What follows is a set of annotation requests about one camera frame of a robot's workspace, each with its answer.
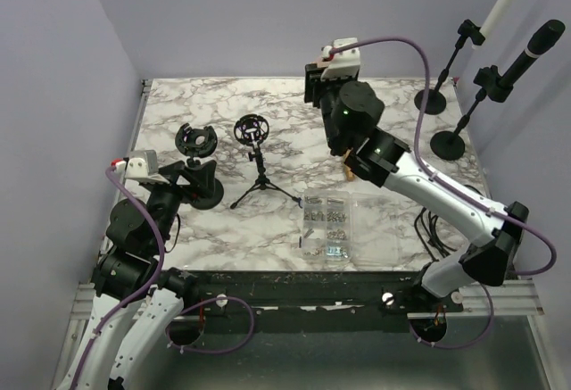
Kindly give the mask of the black tripod mic stand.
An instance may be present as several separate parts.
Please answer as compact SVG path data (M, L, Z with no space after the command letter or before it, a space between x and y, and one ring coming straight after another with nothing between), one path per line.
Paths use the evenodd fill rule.
M255 162L258 176L254 184L230 205L230 209L234 210L246 196L257 190L278 191L293 200L299 207L302 207L301 197L291 195L284 189L278 187L270 181L266 174L267 171L264 165L261 144L269 136L268 121L259 114L246 114L236 122L234 126L234 136L240 145L246 145L252 148L248 153L248 158L250 162Z

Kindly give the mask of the gold microphone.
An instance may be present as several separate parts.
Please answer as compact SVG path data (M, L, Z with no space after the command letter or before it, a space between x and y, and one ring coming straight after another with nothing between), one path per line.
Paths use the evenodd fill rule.
M344 155L343 155L343 174L345 176L345 180L348 182L353 182L353 180L355 180L355 175L352 172L352 169L347 165L346 160L349 157L350 153L352 150L348 150Z

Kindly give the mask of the black microphone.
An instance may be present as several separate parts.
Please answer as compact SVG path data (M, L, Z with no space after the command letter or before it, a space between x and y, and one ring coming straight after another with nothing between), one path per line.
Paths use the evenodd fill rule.
M532 35L524 51L501 75L497 85L502 90L513 88L514 84L531 68L536 60L547 53L566 31L566 24L560 20L546 21Z

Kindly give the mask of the pink microphone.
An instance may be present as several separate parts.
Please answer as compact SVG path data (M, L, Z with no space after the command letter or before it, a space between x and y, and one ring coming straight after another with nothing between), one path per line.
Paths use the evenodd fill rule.
M317 58L316 61L314 62L314 64L318 67L318 68L326 68L329 64L328 60L324 60L323 58Z

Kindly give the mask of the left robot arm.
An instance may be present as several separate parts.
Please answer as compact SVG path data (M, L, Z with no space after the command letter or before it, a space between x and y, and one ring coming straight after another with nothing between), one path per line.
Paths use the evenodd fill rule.
M142 202L127 194L112 209L106 229L112 248L95 266L87 327L61 389L128 388L169 323L196 307L196 279L163 269L164 245L180 222L181 204L209 210L220 203L224 190L215 170L214 160L158 167L154 158L135 156L108 169L109 176L124 172L150 196Z

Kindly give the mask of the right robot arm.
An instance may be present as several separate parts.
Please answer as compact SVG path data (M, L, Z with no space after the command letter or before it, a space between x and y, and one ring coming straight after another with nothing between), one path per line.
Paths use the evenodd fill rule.
M410 289L412 304L431 311L460 287L502 285L521 243L527 208L480 196L418 160L406 143L377 126L385 105L368 83L331 79L328 67L315 62L304 71L304 100L321 111L330 153L342 156L357 177L435 213L469 242L420 271Z

